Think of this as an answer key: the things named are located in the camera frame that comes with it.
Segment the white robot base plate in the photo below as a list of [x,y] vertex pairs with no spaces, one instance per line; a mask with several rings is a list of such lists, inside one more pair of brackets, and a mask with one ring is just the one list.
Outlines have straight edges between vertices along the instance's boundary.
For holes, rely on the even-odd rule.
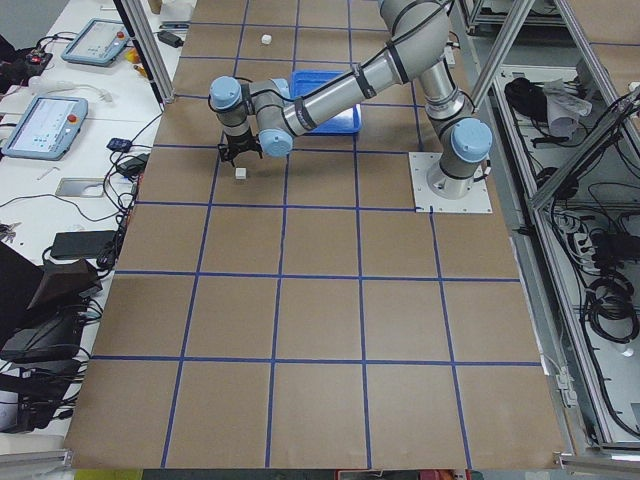
[[459,191],[460,198],[445,198],[439,194],[437,186],[455,193],[455,181],[446,186],[444,180],[436,180],[440,157],[439,152],[408,153],[415,210],[422,213],[491,214],[491,200],[480,166],[470,180],[462,182],[466,190]]

